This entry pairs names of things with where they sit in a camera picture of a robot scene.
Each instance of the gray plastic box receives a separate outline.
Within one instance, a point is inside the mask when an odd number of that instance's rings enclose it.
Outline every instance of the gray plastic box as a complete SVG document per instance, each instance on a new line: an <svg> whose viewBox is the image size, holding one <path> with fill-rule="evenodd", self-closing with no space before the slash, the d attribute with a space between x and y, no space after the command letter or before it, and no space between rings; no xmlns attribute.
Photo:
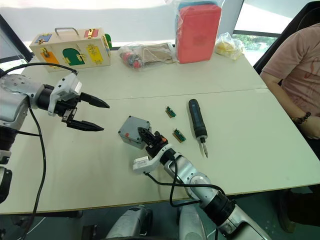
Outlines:
<svg viewBox="0 0 320 240"><path fill-rule="evenodd" d="M119 129L118 134L125 143L135 146L139 149L143 149L145 142L142 141L138 133L139 127L151 130L149 121L134 116L129 116Z"/></svg>

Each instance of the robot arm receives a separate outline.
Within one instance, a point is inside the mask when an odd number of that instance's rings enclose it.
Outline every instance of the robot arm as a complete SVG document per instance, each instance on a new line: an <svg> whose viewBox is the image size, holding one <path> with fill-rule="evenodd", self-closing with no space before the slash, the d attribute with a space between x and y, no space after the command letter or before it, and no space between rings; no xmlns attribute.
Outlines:
<svg viewBox="0 0 320 240"><path fill-rule="evenodd" d="M0 165L8 163L11 146L27 116L28 108L43 109L50 116L57 114L69 128L82 131L102 131L88 121L74 120L81 101L99 108L109 108L103 100L81 92L77 72L62 78L56 86L44 85L20 74L1 74L0 78ZM9 194L12 172L0 166L0 203Z"/></svg>
<svg viewBox="0 0 320 240"><path fill-rule="evenodd" d="M174 178L175 166L177 166L177 182L186 185L187 194L200 202L200 207L227 239L271 239L255 221L220 190L211 187L194 187L194 185L210 185L211 182L181 153L175 152L168 144L168 140L159 132L156 131L153 135L145 128L138 128L138 131L143 141L148 145L145 148L146 151L153 159L149 160L146 157L136 159L133 164L134 172L146 174L153 171L161 163L164 170Z"/></svg>

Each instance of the plastic bag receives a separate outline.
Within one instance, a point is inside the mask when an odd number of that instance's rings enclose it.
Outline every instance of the plastic bag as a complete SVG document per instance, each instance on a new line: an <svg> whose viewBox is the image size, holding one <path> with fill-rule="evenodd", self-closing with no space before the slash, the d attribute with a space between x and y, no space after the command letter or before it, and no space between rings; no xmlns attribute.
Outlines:
<svg viewBox="0 0 320 240"><path fill-rule="evenodd" d="M120 47L118 54L125 65L136 70L177 61L173 46L169 42L161 44L130 43Z"/></svg>
<svg viewBox="0 0 320 240"><path fill-rule="evenodd" d="M232 60L237 60L244 53L244 43L239 39L234 39L229 32L220 34L216 40L215 52L226 56Z"/></svg>
<svg viewBox="0 0 320 240"><path fill-rule="evenodd" d="M175 48L181 64L212 56L225 0L168 0L176 12Z"/></svg>

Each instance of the chair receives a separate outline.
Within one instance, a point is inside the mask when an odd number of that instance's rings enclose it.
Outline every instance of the chair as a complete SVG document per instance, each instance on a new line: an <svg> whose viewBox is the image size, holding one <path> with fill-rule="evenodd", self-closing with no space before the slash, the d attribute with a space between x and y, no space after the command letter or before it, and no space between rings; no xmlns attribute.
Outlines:
<svg viewBox="0 0 320 240"><path fill-rule="evenodd" d="M264 55L255 63L253 68L260 74L264 66L267 64L278 47L295 32L310 27L311 25L320 23L320 1L312 1L307 3L304 8L292 19L288 26L283 30L281 35L269 47Z"/></svg>

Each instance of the screwdriver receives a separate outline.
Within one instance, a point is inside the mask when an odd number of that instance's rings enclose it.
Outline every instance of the screwdriver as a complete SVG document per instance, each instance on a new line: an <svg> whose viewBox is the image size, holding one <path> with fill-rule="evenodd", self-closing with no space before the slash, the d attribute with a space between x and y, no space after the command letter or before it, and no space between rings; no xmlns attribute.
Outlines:
<svg viewBox="0 0 320 240"><path fill-rule="evenodd" d="M193 122L193 130L195 137L196 139L200 140L200 143L202 143L204 154L208 158L208 150L206 147L206 138L208 137L208 134L197 100L191 99L189 101L189 110Z"/></svg>

